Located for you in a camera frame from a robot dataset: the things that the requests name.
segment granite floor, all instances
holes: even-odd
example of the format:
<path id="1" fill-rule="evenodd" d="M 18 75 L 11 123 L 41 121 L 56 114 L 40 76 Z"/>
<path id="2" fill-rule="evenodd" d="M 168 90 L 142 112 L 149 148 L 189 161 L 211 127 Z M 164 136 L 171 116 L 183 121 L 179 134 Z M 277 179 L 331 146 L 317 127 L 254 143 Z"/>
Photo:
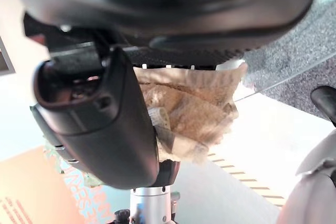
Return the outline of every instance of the granite floor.
<path id="1" fill-rule="evenodd" d="M 245 86 L 323 117 L 310 92 L 325 84 L 336 87 L 336 0 L 315 0 L 294 30 L 244 59 L 249 65 Z"/>

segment black plastic cover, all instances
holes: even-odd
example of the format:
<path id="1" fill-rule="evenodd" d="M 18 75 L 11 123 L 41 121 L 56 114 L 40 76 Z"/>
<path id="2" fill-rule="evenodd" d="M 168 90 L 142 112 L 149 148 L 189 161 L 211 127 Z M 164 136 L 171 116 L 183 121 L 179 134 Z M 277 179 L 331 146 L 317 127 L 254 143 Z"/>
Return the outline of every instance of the black plastic cover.
<path id="1" fill-rule="evenodd" d="M 119 189 L 152 185 L 159 172 L 155 131 L 130 61 L 116 49 L 94 94 L 70 101 L 48 100 L 44 63 L 32 111 L 52 144 L 65 147 L 75 164 Z"/>
<path id="2" fill-rule="evenodd" d="M 336 89 L 330 86 L 320 86 L 310 94 L 310 99 L 336 127 Z"/>
<path id="3" fill-rule="evenodd" d="M 120 33 L 121 44 L 159 51 L 151 57 L 133 55 L 132 62 L 157 60 L 166 65 L 205 66 L 227 60 L 225 54 L 218 57 L 215 50 L 244 51 L 278 39 L 301 20 L 312 1 L 23 0 L 23 3 L 41 22 L 112 29 Z M 195 48 L 214 53 L 204 56 L 188 52 Z M 167 50 L 171 57 L 160 54 Z"/>

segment silver metal tube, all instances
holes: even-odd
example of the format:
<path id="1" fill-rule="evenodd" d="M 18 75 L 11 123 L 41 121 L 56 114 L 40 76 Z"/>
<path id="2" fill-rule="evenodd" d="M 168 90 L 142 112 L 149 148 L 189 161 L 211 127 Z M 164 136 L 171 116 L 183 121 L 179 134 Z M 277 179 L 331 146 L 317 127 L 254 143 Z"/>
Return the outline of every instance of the silver metal tube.
<path id="1" fill-rule="evenodd" d="M 131 224 L 174 224 L 171 218 L 171 188 L 131 190 Z"/>

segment bolt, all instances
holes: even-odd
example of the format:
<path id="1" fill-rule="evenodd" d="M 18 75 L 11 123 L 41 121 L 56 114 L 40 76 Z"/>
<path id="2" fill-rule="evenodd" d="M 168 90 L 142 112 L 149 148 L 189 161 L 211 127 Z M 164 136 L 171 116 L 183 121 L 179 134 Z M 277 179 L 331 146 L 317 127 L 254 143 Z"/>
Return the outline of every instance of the bolt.
<path id="1" fill-rule="evenodd" d="M 72 27 L 69 26 L 69 25 L 61 25 L 61 26 L 60 26 L 60 29 L 61 29 L 61 31 L 63 31 L 63 32 L 65 32 L 65 33 L 68 33 L 68 32 L 71 31 Z"/>

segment striped tape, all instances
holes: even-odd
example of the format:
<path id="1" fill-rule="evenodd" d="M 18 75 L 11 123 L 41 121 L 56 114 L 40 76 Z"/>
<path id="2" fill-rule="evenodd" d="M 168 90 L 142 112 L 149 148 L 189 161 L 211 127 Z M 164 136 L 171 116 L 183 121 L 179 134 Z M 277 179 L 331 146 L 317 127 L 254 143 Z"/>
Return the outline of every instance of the striped tape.
<path id="1" fill-rule="evenodd" d="M 234 178 L 242 182 L 245 186 L 251 188 L 257 194 L 263 196 L 267 201 L 277 207 L 283 207 L 286 200 L 276 192 L 272 191 L 267 186 L 261 184 L 255 178 L 251 177 L 243 170 L 238 169 L 229 161 L 222 159 L 219 155 L 211 153 L 208 155 L 208 159 L 222 168 L 227 173 L 231 174 Z"/>

